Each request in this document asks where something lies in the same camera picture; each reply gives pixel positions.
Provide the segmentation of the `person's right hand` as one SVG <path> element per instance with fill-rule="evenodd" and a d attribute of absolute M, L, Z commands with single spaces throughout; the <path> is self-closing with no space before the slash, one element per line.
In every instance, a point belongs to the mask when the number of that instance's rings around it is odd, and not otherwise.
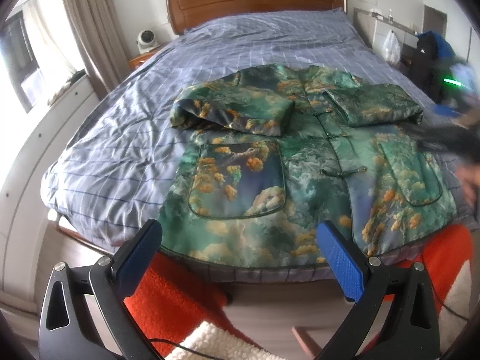
<path fill-rule="evenodd" d="M 475 208 L 479 196 L 480 167 L 479 165 L 461 165 L 456 169 L 465 200 Z"/>

